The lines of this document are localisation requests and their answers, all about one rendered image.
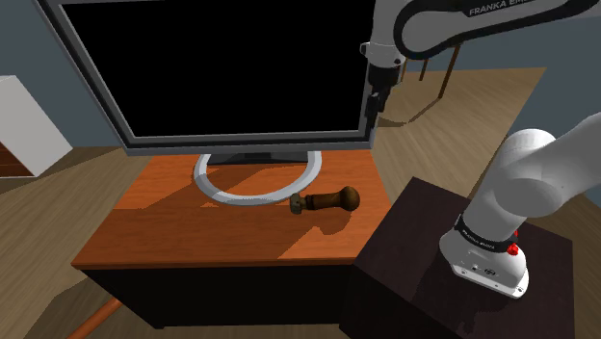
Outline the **brown wooden table legs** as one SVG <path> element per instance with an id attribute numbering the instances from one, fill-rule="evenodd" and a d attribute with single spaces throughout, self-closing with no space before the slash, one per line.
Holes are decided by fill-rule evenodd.
<path id="1" fill-rule="evenodd" d="M 452 57 L 450 59 L 450 62 L 448 64 L 447 70 L 445 72 L 445 76 L 443 78 L 443 81 L 442 81 L 439 93 L 437 95 L 437 99 L 441 99 L 444 96 L 445 90 L 447 89 L 449 80 L 450 80 L 452 72 L 454 70 L 454 67 L 455 67 L 455 64 L 456 64 L 457 57 L 458 57 L 459 50 L 460 50 L 461 46 L 462 46 L 462 43 L 460 43 L 458 45 L 455 45 L 453 47 L 454 51 L 453 51 Z M 429 60 L 430 59 L 423 60 L 418 81 L 423 81 L 423 79 L 425 77 L 426 70 L 428 68 Z M 405 63 L 403 64 L 403 66 L 401 68 L 401 73 L 400 73 L 400 76 L 399 76 L 398 84 L 400 84 L 400 83 L 403 82 L 403 80 L 405 78 L 405 74 L 406 74 L 407 64 L 410 61 L 411 60 L 406 60 Z"/>

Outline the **dark robot stand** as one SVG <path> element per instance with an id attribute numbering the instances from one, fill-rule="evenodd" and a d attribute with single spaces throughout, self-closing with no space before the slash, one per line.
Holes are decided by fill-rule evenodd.
<path id="1" fill-rule="evenodd" d="M 530 274 L 517 300 L 456 276 L 438 249 L 468 200 L 412 178 L 353 262 L 350 339 L 576 339 L 572 243 L 524 223 Z"/>

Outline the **orange-brown wooden desk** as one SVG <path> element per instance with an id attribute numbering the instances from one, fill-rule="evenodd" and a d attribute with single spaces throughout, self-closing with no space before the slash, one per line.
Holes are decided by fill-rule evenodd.
<path id="1" fill-rule="evenodd" d="M 152 158 L 73 267 L 156 328 L 336 323 L 353 260 L 390 207 L 371 153 L 324 152 L 309 186 L 353 187 L 357 209 L 299 215 L 286 202 L 218 203 L 195 163 Z"/>

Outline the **white cabinet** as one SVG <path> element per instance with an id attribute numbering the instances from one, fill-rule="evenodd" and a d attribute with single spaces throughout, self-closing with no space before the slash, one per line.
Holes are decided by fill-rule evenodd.
<path id="1" fill-rule="evenodd" d="M 28 171 L 40 176 L 72 146 L 15 75 L 0 76 L 0 144 Z"/>

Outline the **orange wooden rod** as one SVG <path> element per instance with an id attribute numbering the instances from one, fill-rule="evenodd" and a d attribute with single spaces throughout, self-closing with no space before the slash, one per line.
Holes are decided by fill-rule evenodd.
<path id="1" fill-rule="evenodd" d="M 110 298 L 105 304 L 98 308 L 88 319 L 79 325 L 66 339 L 86 339 L 96 328 L 113 315 L 122 302 L 116 298 Z"/>

